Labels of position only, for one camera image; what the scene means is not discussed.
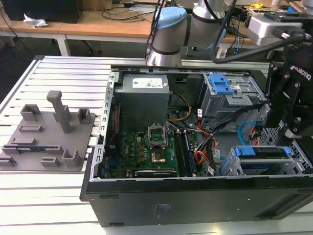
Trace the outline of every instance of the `gray power supply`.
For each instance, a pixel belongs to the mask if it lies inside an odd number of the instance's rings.
[[[124,130],[144,131],[165,123],[170,94],[166,75],[127,74],[115,94],[121,100]]]

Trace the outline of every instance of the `black computer case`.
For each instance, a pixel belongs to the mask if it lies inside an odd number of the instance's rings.
[[[34,19],[77,23],[83,14],[82,0],[2,0],[5,12],[12,21],[24,19],[24,14]]]

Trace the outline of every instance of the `metal slotted table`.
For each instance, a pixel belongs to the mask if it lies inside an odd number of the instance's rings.
[[[50,90],[60,90],[70,111],[88,107],[97,117],[86,157],[95,145],[100,112],[112,64],[144,65],[143,59],[56,57],[35,59],[0,105],[0,146],[6,144],[20,123],[24,104],[37,104],[41,111],[53,111],[45,98]],[[265,76],[268,63],[183,61],[184,66],[254,69]],[[281,235],[313,234],[313,204],[283,220],[187,224],[103,229],[89,203],[79,200],[84,171],[75,173],[0,171],[0,234],[216,234]]]

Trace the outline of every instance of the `yellow wire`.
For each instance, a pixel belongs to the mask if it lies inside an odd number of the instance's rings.
[[[188,105],[189,111],[188,111],[187,115],[185,117],[183,117],[183,118],[172,118],[172,119],[167,119],[167,121],[185,121],[191,115],[191,106],[188,103],[188,101],[181,94],[179,94],[178,92],[173,92],[173,94],[178,95],[183,101],[185,101],[185,103]]]

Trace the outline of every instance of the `white paper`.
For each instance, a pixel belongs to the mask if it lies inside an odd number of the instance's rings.
[[[36,28],[36,27],[48,26],[45,20],[36,20],[36,19],[28,17],[25,14],[24,14],[24,17],[25,17],[24,23],[29,27]]]

